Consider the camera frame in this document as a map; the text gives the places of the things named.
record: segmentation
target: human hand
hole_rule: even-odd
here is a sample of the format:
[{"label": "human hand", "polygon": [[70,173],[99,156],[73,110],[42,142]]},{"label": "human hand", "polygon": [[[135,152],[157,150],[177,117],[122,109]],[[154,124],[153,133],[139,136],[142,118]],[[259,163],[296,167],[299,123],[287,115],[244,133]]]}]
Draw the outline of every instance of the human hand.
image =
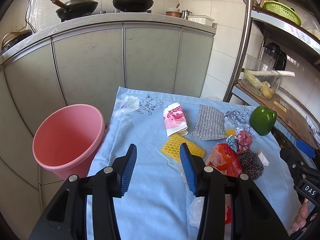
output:
[{"label": "human hand", "polygon": [[308,202],[309,200],[305,199],[302,206],[299,208],[298,215],[295,217],[292,228],[294,231],[298,231],[299,229],[302,229],[306,224],[306,218],[309,214],[309,208],[308,208]]}]

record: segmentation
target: black cable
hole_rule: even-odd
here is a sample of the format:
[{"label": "black cable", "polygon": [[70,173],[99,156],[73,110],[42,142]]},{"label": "black cable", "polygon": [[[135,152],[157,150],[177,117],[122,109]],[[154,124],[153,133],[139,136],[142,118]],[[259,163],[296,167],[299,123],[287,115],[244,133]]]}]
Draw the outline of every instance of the black cable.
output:
[{"label": "black cable", "polygon": [[31,1],[29,0],[29,3],[28,3],[28,8],[27,8],[27,11],[26,11],[26,15],[24,17],[24,20],[26,21],[26,23],[30,26],[31,30],[36,33],[35,29],[33,28],[33,26],[27,21],[27,14],[28,14],[28,9],[29,9],[29,6],[30,6],[30,9],[31,8]]}]

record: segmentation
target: metal screw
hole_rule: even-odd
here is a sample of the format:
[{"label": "metal screw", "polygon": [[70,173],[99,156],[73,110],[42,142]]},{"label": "metal screw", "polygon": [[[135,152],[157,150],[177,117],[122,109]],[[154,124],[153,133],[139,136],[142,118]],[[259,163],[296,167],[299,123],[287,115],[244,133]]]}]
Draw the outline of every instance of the metal screw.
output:
[{"label": "metal screw", "polygon": [[71,182],[76,181],[77,178],[78,178],[77,175],[71,175],[71,176],[69,177],[69,181],[71,181]]},{"label": "metal screw", "polygon": [[240,179],[243,179],[243,180],[248,180],[249,179],[249,176],[245,173],[241,173],[240,174]]},{"label": "metal screw", "polygon": [[205,166],[203,169],[205,172],[213,172],[213,168],[211,166]]},{"label": "metal screw", "polygon": [[103,172],[104,173],[111,173],[111,172],[113,172],[113,168],[112,167],[110,167],[110,166],[108,166],[108,167],[105,167],[104,169],[103,169]]}]

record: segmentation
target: yellow sponge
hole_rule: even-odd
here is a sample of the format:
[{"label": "yellow sponge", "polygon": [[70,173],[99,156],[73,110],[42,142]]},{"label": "yellow sponge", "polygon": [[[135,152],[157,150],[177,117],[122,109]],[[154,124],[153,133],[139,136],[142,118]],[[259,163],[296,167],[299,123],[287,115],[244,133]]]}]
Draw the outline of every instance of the yellow sponge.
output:
[{"label": "yellow sponge", "polygon": [[226,133],[226,136],[228,136],[228,137],[229,137],[230,135],[236,136],[236,128],[228,129],[228,130],[225,130],[224,132]]},{"label": "yellow sponge", "polygon": [[169,137],[169,140],[161,148],[160,152],[171,158],[174,158],[177,162],[179,162],[180,145],[184,142],[188,145],[189,151],[192,155],[200,156],[201,158],[204,156],[205,151],[203,149],[193,142],[183,138],[181,135],[178,135],[177,133],[174,133]]}]

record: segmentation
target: frying pan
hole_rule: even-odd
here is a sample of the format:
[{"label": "frying pan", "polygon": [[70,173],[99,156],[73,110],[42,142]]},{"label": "frying pan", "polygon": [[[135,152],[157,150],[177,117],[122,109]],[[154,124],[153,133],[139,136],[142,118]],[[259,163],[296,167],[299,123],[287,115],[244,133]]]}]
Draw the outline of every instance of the frying pan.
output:
[{"label": "frying pan", "polygon": [[153,5],[153,0],[113,0],[113,6],[123,12],[145,12]]},{"label": "frying pan", "polygon": [[51,2],[60,7],[60,9],[56,10],[56,13],[61,21],[92,13],[98,6],[98,2],[94,0],[70,0],[66,3],[60,0],[51,0]]}]

